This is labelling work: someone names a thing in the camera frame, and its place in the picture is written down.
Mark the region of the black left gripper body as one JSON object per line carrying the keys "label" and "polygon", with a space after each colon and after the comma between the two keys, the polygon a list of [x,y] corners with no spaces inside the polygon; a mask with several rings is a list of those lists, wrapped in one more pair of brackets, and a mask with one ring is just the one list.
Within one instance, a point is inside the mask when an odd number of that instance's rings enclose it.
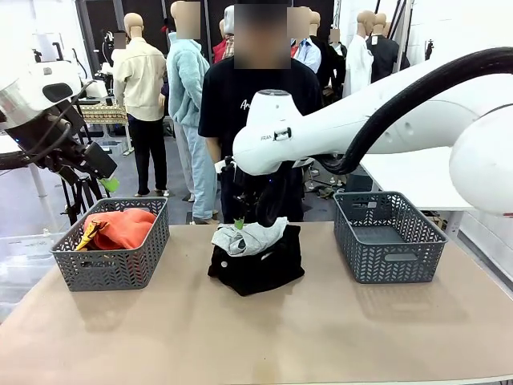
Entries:
{"label": "black left gripper body", "polygon": [[69,167],[97,179],[110,178],[117,168],[116,162],[94,141],[82,143],[76,139],[86,122],[76,110],[69,110],[58,120],[58,110],[46,110],[38,117],[38,134],[50,133],[38,147],[38,153],[51,148],[38,160],[40,168],[58,173]]}

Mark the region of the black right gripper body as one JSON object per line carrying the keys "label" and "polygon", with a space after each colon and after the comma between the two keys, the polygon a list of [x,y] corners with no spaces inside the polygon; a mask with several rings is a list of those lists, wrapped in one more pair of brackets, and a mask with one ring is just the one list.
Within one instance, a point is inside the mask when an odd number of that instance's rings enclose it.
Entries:
{"label": "black right gripper body", "polygon": [[289,165],[281,165],[268,175],[252,176],[236,167],[232,195],[234,221],[274,224],[279,217],[287,217],[285,203],[289,179]]}

